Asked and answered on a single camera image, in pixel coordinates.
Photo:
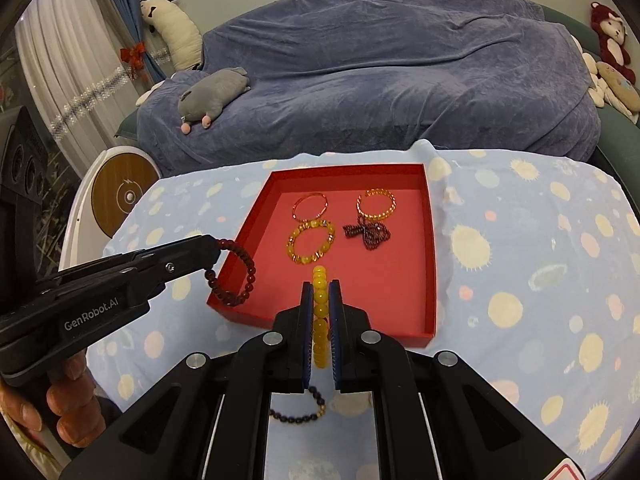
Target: metal screw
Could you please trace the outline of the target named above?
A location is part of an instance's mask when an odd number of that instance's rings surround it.
[[[282,343],[282,334],[280,332],[267,332],[262,336],[265,345],[275,346]]]
[[[453,352],[445,350],[438,354],[438,362],[443,366],[453,366],[458,363],[458,356]]]
[[[207,358],[203,354],[191,354],[187,357],[187,366],[189,368],[200,368],[207,362]]]
[[[366,344],[375,345],[380,342],[382,336],[375,330],[367,330],[360,334],[360,339],[362,339]]]

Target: red and white sticker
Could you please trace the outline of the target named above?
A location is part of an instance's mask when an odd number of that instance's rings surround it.
[[[570,458],[565,458],[546,476],[545,480],[584,480],[584,476]]]

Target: blue polka dot tablecloth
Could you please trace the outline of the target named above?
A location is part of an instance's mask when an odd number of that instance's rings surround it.
[[[385,162],[422,163],[429,183],[438,330],[417,351],[457,352],[592,478],[640,417],[640,225],[620,186],[587,164],[438,152],[419,140],[406,152],[201,171],[157,182],[104,254],[195,234],[234,238],[272,170]],[[227,322],[206,306],[208,295],[203,272],[175,280],[149,314],[89,348],[96,380],[121,408],[191,352],[234,352],[260,332]],[[327,415],[300,426],[270,422],[265,478],[377,479],[369,395],[335,392],[331,368],[314,368],[312,384]],[[291,415],[314,406],[309,394],[273,397],[274,409]]]

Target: red box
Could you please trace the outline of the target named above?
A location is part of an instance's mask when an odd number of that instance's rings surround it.
[[[368,251],[362,237],[346,238],[342,226],[357,223],[356,201],[367,189],[384,188],[396,197],[396,211],[384,221],[390,240]],[[295,264],[286,245],[298,223],[292,218],[296,200],[311,192],[327,196],[322,216],[335,226],[331,249],[318,262]],[[362,201],[362,210],[376,214],[390,205],[385,196]],[[316,196],[298,208],[299,218],[313,218],[324,206]],[[296,254],[312,254],[326,240],[324,228],[304,232]],[[326,268],[327,280],[340,280],[342,298],[365,310],[374,329],[405,346],[423,347],[436,328],[436,269],[429,191],[421,164],[329,166],[273,171],[236,238],[255,261],[251,297],[241,306],[222,305],[213,294],[207,301],[233,322],[269,329],[275,315],[300,303],[302,283],[312,280],[313,268]],[[236,294],[243,290],[246,267],[229,256],[219,274],[220,285]]]

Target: finger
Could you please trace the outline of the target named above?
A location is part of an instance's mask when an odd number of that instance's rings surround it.
[[[0,381],[0,406],[15,422],[28,430],[42,430],[42,418],[38,410],[2,381]]]
[[[87,447],[96,438],[98,438],[102,434],[102,432],[106,429],[107,429],[107,425],[104,421],[104,417],[101,416],[100,421],[98,421],[98,425],[95,427],[95,429],[91,433],[89,433],[86,437],[84,437],[84,439],[82,439],[80,442],[74,444],[74,446]]]
[[[75,445],[92,434],[101,418],[100,404],[94,397],[88,404],[60,417],[58,434],[66,443]]]
[[[53,413],[62,416],[86,405],[94,396],[94,390],[94,382],[89,374],[75,381],[63,379],[48,389],[47,404]]]
[[[78,352],[73,357],[67,359],[63,364],[65,375],[75,381],[86,371],[86,358],[84,357],[85,350]]]

